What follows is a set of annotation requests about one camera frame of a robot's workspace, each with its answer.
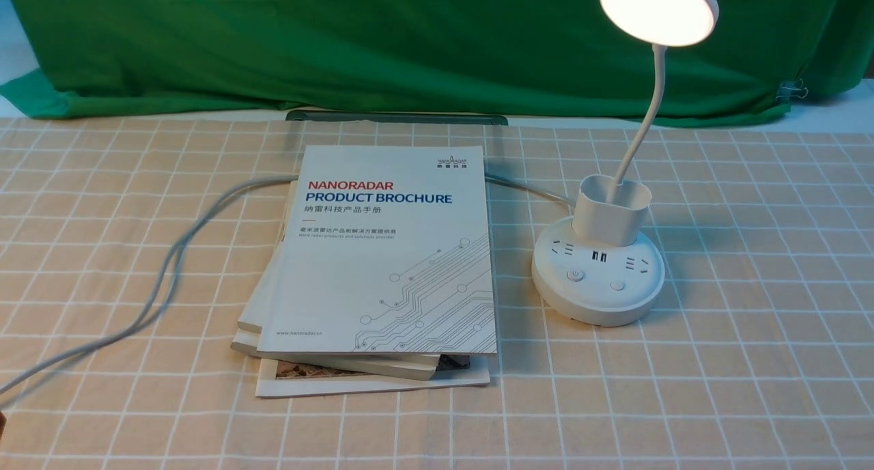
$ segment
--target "stack of books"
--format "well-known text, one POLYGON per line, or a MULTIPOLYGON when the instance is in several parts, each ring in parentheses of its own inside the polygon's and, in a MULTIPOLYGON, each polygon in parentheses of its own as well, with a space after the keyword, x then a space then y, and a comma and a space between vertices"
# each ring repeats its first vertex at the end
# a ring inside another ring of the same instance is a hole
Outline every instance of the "stack of books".
POLYGON ((231 343, 256 396, 489 383, 481 148, 307 146, 283 215, 231 343))

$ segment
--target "power button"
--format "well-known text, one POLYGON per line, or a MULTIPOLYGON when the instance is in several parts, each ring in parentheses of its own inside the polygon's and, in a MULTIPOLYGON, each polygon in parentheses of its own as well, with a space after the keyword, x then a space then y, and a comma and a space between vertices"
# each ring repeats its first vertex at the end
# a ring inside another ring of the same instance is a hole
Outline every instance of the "power button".
POLYGON ((577 270, 577 268, 572 268, 570 271, 567 271, 567 278, 574 282, 580 282, 584 278, 586 278, 586 273, 581 270, 577 270))

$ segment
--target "pen holder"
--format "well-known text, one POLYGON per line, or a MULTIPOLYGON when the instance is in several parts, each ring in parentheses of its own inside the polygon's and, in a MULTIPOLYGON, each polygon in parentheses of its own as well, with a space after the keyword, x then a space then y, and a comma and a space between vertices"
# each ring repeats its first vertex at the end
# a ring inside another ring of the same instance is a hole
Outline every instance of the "pen holder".
POLYGON ((606 196, 614 178, 593 174, 580 183, 571 227, 584 243, 624 247, 637 239, 653 196, 645 184, 622 180, 614 203, 606 196))

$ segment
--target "power cord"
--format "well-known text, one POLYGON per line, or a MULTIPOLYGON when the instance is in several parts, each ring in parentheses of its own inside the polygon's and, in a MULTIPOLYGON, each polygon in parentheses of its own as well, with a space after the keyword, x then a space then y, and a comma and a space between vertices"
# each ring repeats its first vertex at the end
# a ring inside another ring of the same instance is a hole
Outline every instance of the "power cord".
MULTIPOLYGON (((0 396, 8 393, 10 390, 19 386, 19 384, 24 383, 25 381, 31 379, 37 374, 47 370, 48 368, 58 364, 59 362, 63 362, 61 365, 61 369, 75 364, 78 361, 81 361, 88 355, 91 355, 101 348, 105 348, 105 346, 112 345, 113 343, 118 342, 119 340, 124 340, 131 335, 135 335, 140 333, 142 330, 148 328, 151 324, 155 323, 161 316, 169 309, 169 306, 173 302, 173 296, 175 296, 175 292, 177 292, 179 279, 182 276, 182 265, 185 258, 185 251, 188 249, 188 244, 191 243, 191 240, 194 239, 195 234, 197 234, 204 226, 206 226, 209 221, 215 218, 222 210, 228 207, 238 196, 241 196, 243 193, 248 193, 256 188, 262 188, 265 186, 276 186, 276 184, 287 184, 292 181, 296 181, 298 178, 297 175, 288 175, 288 176, 278 176, 278 177, 269 177, 269 178, 257 178, 256 180, 244 181, 240 184, 235 184, 235 186, 231 187, 227 191, 221 194, 215 202, 210 205, 209 209, 206 209, 206 212, 203 213, 197 220, 194 222, 191 227, 189 227, 185 233, 183 233, 179 238, 173 243, 171 248, 169 248, 165 259, 161 264, 161 267, 158 269, 157 278, 155 280, 155 284, 152 286, 151 292, 149 296, 146 298, 145 303, 143 304, 143 310, 140 311, 137 319, 134 320, 127 328, 121 330, 121 332, 113 333, 101 339, 93 340, 92 342, 85 343, 84 345, 76 346, 76 348, 72 348, 66 352, 61 352, 58 355, 55 355, 46 361, 42 361, 38 364, 35 364, 32 368, 25 370, 23 373, 18 376, 12 378, 11 381, 4 384, 2 388, 0 388, 0 396), (155 305, 155 301, 157 299, 157 295, 163 281, 165 280, 165 275, 167 274, 168 268, 171 268, 171 281, 169 281, 169 287, 167 289, 167 293, 165 299, 160 306, 158 306, 157 310, 149 316, 149 312, 152 309, 152 306, 155 305)), ((485 174, 486 181, 489 183, 500 184, 501 186, 508 186, 511 188, 516 188, 520 190, 527 190, 532 193, 536 193, 540 196, 546 197, 547 199, 553 199, 557 202, 561 202, 565 205, 574 207, 575 202, 570 198, 560 195, 555 192, 550 192, 549 190, 538 188, 533 186, 532 184, 528 184, 526 182, 511 180, 511 178, 505 178, 502 176, 498 176, 496 174, 490 174, 486 172, 485 174)), ((12 404, 24 398, 24 396, 29 393, 22 393, 15 398, 7 400, 5 402, 0 402, 0 411, 8 409, 12 404)))

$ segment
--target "green backdrop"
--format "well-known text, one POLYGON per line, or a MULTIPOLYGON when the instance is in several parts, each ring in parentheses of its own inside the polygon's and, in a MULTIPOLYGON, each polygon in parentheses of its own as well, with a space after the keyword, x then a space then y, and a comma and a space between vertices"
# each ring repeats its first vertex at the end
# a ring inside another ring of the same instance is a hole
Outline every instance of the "green backdrop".
MULTIPOLYGON (((0 87, 33 118, 319 106, 620 116, 646 111, 650 48, 598 0, 12 0, 41 69, 0 87)), ((661 124, 753 124, 855 86, 874 0, 719 0, 668 50, 661 124)))

